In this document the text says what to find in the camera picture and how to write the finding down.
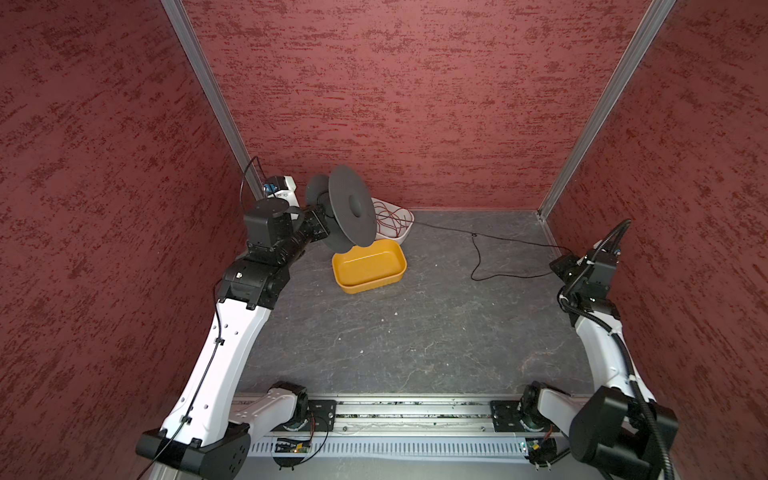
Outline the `aluminium mounting rail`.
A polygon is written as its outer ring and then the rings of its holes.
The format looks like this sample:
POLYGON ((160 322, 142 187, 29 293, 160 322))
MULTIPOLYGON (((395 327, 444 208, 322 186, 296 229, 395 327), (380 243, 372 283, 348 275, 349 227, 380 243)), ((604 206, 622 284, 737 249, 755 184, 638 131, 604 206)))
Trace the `aluminium mounting rail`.
POLYGON ((332 431, 301 432, 332 437, 543 437, 553 433, 496 433, 490 402, 518 395, 486 394, 311 394, 338 402, 332 431))

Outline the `yellow plastic tray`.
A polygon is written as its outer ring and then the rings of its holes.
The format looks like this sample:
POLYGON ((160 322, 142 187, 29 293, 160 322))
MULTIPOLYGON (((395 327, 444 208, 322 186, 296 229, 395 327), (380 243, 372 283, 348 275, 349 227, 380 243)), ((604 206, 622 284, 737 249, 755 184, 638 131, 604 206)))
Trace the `yellow plastic tray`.
POLYGON ((400 245, 390 239, 376 240, 369 247, 355 246, 332 258, 337 285, 347 294, 358 294, 399 282, 407 269, 400 245))

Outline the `right aluminium corner post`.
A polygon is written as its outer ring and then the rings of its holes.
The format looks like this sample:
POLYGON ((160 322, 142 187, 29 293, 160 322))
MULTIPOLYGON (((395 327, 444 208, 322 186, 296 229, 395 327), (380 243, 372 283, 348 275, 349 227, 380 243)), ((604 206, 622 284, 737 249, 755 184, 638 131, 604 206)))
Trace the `right aluminium corner post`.
POLYGON ((541 222, 547 222, 675 4, 675 0, 650 2, 564 166, 538 209, 541 222))

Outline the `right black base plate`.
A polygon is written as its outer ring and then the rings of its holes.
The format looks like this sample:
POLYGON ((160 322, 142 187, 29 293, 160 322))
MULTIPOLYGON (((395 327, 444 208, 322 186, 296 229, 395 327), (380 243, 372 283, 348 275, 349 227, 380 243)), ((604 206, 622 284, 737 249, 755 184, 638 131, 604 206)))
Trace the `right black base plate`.
POLYGON ((545 418, 535 405, 520 400, 493 400, 490 402, 490 411, 496 433, 560 432, 560 428, 545 418))

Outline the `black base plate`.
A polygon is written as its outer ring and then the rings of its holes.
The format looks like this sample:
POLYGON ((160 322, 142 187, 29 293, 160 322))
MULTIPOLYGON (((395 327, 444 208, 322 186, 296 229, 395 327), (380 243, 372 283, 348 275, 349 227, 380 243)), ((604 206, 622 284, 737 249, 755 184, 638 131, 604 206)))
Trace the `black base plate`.
POLYGON ((336 400, 299 400, 293 416, 281 428, 288 432, 332 431, 337 405, 336 400))
POLYGON ((493 400, 490 402, 490 411, 496 433, 560 432, 560 428, 545 418, 535 405, 520 400, 493 400))

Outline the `left aluminium corner post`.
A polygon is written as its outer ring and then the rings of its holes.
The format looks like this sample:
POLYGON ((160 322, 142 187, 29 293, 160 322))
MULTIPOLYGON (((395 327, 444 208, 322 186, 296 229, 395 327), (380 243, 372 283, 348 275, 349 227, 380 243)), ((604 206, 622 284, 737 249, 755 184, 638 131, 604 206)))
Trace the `left aluminium corner post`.
POLYGON ((181 0, 162 0, 161 4, 238 163, 240 170, 239 201, 241 209, 245 210, 248 206, 245 191, 249 192, 248 197, 254 201, 258 201, 264 195, 259 174, 252 170, 253 157, 247 150, 183 2, 181 0))

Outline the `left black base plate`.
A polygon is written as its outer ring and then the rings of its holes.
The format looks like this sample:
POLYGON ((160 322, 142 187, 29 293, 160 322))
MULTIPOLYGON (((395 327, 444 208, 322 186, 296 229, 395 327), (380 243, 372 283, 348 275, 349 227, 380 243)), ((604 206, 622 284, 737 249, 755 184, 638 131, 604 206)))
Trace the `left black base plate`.
POLYGON ((337 405, 336 400, 299 400, 293 416, 281 428, 288 432, 332 431, 337 405))

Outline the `aluminium corner post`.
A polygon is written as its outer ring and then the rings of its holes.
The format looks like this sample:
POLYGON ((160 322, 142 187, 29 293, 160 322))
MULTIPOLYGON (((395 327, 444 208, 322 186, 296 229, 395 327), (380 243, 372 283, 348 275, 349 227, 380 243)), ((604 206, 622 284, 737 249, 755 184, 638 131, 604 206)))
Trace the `aluminium corner post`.
POLYGON ((675 4, 675 0, 650 2, 564 166, 538 209, 541 222, 547 222, 675 4))
POLYGON ((264 195, 259 174, 252 170, 253 157, 247 150, 183 2, 181 0, 162 0, 161 4, 238 163, 240 170, 239 201, 241 209, 245 210, 248 206, 245 191, 249 192, 248 197, 254 201, 258 201, 264 195))

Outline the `dark grey cable spool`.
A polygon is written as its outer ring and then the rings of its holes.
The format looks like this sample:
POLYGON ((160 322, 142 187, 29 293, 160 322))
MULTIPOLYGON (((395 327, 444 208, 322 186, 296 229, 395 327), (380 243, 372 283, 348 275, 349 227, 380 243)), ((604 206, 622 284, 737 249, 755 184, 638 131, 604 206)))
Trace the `dark grey cable spool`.
POLYGON ((314 175, 306 189, 308 206, 321 206, 329 235, 323 243, 342 254, 354 246, 368 247, 376 238, 377 221, 368 187, 350 167, 340 165, 330 175, 314 175))

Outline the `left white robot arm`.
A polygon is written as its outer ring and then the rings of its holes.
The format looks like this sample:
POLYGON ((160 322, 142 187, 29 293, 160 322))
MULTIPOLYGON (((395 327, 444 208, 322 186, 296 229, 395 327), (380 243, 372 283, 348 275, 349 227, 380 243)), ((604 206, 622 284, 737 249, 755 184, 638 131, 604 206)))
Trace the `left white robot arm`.
POLYGON ((251 446, 255 423, 237 423, 230 408, 247 357, 290 279, 290 267, 330 234, 321 205, 304 208, 264 199, 245 213, 247 250, 213 290, 214 317, 179 400, 163 424, 136 445, 151 465, 202 479, 233 479, 251 446))

